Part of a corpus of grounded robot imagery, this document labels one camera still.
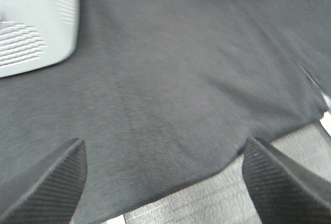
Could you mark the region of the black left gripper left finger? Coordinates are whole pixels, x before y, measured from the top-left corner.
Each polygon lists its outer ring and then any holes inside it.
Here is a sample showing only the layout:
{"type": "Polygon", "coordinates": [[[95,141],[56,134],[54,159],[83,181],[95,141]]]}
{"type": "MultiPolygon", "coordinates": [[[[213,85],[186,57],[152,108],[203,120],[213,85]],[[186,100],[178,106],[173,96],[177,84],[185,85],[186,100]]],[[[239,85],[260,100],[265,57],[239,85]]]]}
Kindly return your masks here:
{"type": "Polygon", "coordinates": [[[1,183],[1,223],[73,223],[86,178],[85,142],[63,143],[1,183]]]}

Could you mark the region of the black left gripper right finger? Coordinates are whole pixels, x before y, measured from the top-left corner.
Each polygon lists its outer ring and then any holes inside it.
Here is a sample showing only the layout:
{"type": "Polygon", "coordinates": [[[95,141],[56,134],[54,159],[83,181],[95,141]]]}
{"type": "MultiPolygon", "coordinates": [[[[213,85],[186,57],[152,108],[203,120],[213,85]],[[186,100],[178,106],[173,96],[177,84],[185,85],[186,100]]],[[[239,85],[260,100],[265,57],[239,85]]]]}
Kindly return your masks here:
{"type": "Polygon", "coordinates": [[[262,223],[330,223],[330,182],[263,139],[248,138],[242,174],[262,223]]]}

